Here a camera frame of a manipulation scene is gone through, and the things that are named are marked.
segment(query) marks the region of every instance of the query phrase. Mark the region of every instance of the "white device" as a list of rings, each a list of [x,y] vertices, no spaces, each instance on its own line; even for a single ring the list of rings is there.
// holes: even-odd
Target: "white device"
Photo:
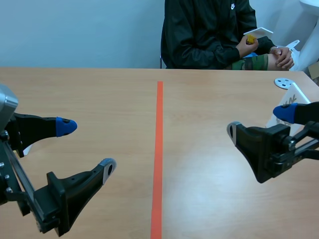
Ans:
[[[259,27],[255,30],[248,31],[248,32],[244,33],[244,36],[252,35],[252,36],[256,37],[257,39],[262,38],[264,36],[267,36],[269,39],[271,39],[273,34],[274,33],[272,31],[267,30],[263,27]]]

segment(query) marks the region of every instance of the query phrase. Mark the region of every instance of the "human hand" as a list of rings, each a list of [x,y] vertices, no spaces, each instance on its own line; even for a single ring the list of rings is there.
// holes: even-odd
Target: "human hand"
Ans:
[[[294,60],[291,57],[291,50],[288,47],[274,48],[270,51],[270,53],[278,56],[278,60],[276,62],[277,67],[289,70],[295,65]]]
[[[255,39],[254,44],[248,45],[247,38],[248,38],[247,36],[244,36],[239,42],[239,44],[236,46],[236,48],[239,51],[240,58],[248,56],[249,54],[256,51],[258,48],[259,43],[257,39]]]

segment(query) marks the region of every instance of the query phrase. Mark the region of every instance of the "wooden table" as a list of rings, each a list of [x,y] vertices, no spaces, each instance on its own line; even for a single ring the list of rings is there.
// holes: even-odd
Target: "wooden table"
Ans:
[[[35,188],[46,173],[63,178],[105,157],[118,167],[84,208],[66,239],[149,239],[157,82],[163,81],[163,239],[319,238],[319,163],[304,160],[257,183],[226,126],[264,126],[295,80],[310,100],[319,88],[304,73],[194,70],[0,68],[19,97],[17,112],[61,116],[78,129],[36,143],[21,163]],[[0,206],[1,238],[42,235],[32,214]]]

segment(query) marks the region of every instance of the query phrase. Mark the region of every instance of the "blue fingertip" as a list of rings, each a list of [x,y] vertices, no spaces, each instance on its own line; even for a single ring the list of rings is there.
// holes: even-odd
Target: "blue fingertip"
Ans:
[[[295,123],[295,112],[297,103],[293,103],[289,106],[277,106],[274,108],[274,115],[281,119],[282,121],[288,122],[288,123]]]
[[[56,136],[61,137],[64,135],[68,135],[70,133],[73,133],[78,125],[73,120],[65,120],[63,121],[63,118],[57,117],[55,120],[55,130],[56,130]]]

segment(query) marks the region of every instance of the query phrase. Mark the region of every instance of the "white card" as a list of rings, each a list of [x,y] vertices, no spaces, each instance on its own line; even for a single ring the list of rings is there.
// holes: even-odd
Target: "white card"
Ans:
[[[244,36],[252,35],[252,36],[256,37],[257,39],[262,38],[264,36],[267,36],[270,39],[273,34],[274,33],[272,31],[267,30],[263,27],[259,27],[255,30],[248,31],[248,32],[244,33]]]
[[[281,99],[278,106],[292,104],[292,103],[299,103],[299,104],[310,104],[308,98],[304,95],[304,93],[299,89],[296,83],[292,83],[287,92],[285,93],[284,97]],[[290,136],[296,134],[296,132],[303,126],[300,124],[290,124],[288,122],[284,122],[278,119],[274,114],[271,116],[271,119],[266,124],[266,128],[270,128],[277,124],[285,124],[290,126]]]

